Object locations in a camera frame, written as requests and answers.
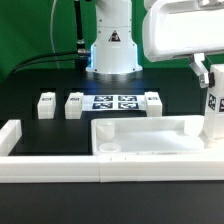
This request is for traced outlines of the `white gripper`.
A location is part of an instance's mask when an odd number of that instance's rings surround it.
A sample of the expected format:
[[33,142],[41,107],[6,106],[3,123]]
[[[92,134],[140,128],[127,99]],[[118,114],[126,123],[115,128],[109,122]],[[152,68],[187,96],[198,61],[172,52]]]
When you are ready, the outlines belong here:
[[201,88],[209,86],[205,54],[224,52],[224,0],[144,0],[143,50],[151,61],[190,56]]

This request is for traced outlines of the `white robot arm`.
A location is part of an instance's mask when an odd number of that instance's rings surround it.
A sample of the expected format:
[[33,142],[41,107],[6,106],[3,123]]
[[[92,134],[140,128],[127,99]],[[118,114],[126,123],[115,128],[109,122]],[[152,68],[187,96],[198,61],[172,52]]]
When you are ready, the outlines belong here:
[[[138,72],[132,39],[132,0],[96,0],[97,38],[87,70],[107,77]],[[212,85],[203,65],[207,55],[224,53],[224,0],[144,0],[145,57],[151,62],[188,58],[202,88]]]

